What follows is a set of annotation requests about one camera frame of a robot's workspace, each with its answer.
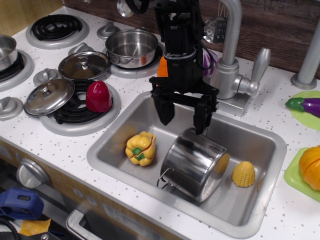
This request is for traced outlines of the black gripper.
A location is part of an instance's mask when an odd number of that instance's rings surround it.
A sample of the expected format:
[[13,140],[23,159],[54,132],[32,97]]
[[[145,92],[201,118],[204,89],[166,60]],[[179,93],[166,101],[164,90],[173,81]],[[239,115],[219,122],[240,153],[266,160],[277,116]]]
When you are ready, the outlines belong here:
[[193,123],[195,133],[200,135],[210,125],[212,112],[217,109],[219,91],[203,80],[203,54],[192,57],[169,59],[168,77],[151,77],[151,96],[163,125],[168,125],[175,116],[175,103],[194,108]]

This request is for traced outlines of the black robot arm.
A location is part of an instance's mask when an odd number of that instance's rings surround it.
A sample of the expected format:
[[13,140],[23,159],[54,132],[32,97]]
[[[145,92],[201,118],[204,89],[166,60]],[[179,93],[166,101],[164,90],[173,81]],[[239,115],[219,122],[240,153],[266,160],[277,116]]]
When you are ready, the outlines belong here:
[[204,65],[202,43],[205,23],[198,0],[156,0],[154,13],[165,50],[167,77],[151,77],[151,96],[160,121],[167,125],[175,116],[174,104],[194,108],[195,133],[209,127],[217,109],[218,89],[206,84],[204,71],[213,67],[214,58]]

